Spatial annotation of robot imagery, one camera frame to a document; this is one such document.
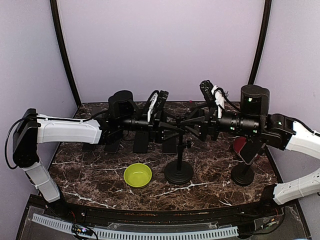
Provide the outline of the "pink phone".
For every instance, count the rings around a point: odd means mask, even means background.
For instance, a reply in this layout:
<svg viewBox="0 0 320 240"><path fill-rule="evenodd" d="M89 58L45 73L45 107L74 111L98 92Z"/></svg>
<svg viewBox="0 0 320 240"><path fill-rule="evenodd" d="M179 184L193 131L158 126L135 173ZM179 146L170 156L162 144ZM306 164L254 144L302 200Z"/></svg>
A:
<svg viewBox="0 0 320 240"><path fill-rule="evenodd" d="M177 153L177 140L171 138L162 143L162 153L175 155Z"/></svg>

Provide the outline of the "large black phone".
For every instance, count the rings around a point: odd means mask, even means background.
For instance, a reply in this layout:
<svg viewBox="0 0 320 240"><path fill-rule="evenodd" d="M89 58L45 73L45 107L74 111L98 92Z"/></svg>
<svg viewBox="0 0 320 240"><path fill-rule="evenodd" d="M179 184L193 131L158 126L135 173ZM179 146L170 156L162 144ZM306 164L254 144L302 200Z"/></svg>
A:
<svg viewBox="0 0 320 240"><path fill-rule="evenodd" d="M134 137L132 151L136 154L145 154L148 152L149 133L146 131L137 131Z"/></svg>

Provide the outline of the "black tall phone stand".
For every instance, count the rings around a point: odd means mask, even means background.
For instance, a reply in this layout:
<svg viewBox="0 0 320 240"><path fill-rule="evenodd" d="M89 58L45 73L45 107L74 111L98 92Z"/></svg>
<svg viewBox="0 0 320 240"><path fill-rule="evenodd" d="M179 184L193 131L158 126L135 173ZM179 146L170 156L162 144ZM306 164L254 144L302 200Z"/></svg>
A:
<svg viewBox="0 0 320 240"><path fill-rule="evenodd" d="M164 177L170 184L183 185L188 183L194 174L193 167L183 161L184 149L191 147L191 141L184 142L184 135L174 139L176 139L177 160L171 161L165 166Z"/></svg>

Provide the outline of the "green bowl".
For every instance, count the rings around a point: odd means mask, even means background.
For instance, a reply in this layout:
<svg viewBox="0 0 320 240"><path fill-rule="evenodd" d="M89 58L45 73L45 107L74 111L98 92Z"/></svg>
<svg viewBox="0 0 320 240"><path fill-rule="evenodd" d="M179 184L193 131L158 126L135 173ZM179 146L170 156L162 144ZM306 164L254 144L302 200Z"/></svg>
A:
<svg viewBox="0 0 320 240"><path fill-rule="evenodd" d="M151 181L152 175L152 170L148 165L134 163L125 169L123 178L130 187L143 188Z"/></svg>

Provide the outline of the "purple edged phone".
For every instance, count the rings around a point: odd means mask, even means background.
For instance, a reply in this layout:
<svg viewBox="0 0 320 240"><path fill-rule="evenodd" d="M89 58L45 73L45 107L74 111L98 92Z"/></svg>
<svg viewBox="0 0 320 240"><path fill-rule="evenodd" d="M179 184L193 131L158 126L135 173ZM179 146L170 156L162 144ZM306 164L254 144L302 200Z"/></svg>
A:
<svg viewBox="0 0 320 240"><path fill-rule="evenodd" d="M119 150L121 141L122 141L121 139L118 139L117 141L115 141L112 144L106 144L103 149L104 152L110 153L110 154L116 154Z"/></svg>

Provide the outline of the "dark blue phone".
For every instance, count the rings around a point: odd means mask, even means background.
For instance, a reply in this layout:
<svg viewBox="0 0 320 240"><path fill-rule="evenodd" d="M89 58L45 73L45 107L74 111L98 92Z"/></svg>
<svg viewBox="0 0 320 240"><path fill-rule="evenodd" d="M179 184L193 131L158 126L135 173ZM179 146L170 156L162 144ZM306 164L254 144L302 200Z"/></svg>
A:
<svg viewBox="0 0 320 240"><path fill-rule="evenodd" d="M90 143L83 143L82 150L84 152L92 152L96 149L96 144L90 144Z"/></svg>

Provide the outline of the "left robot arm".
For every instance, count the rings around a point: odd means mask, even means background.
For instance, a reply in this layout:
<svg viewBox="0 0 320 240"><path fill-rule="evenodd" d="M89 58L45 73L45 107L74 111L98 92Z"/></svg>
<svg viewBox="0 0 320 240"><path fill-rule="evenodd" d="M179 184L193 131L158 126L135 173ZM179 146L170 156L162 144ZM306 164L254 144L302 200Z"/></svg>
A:
<svg viewBox="0 0 320 240"><path fill-rule="evenodd" d="M120 90L108 99L108 109L86 119L62 118L37 113L29 108L23 117L10 128L12 136L12 160L31 179L51 210L60 218L67 218L70 206L62 198L58 185L43 166L38 155L38 145L45 143L84 143L87 145L111 145L122 139L123 132L146 133L146 141L162 143L184 130L163 119L164 105L169 93L155 90L140 108L134 102L133 93Z"/></svg>

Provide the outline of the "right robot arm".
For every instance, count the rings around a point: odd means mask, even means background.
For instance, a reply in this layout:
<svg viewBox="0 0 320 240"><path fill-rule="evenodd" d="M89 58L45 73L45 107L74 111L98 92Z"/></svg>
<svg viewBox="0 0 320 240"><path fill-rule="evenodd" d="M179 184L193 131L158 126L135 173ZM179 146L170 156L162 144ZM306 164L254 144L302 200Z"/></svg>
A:
<svg viewBox="0 0 320 240"><path fill-rule="evenodd" d="M253 182L255 174L251 165L266 146L319 159L319 132L296 118L269 114L270 91L267 88L252 84L242 86L240 106L235 107L234 112L225 109L228 98L222 88L206 80L200 84L200 90L208 113L201 111L203 106L198 106L180 125L201 141L207 136L215 141L219 133L245 138L238 152L242 162L231 170L235 184L245 187Z"/></svg>

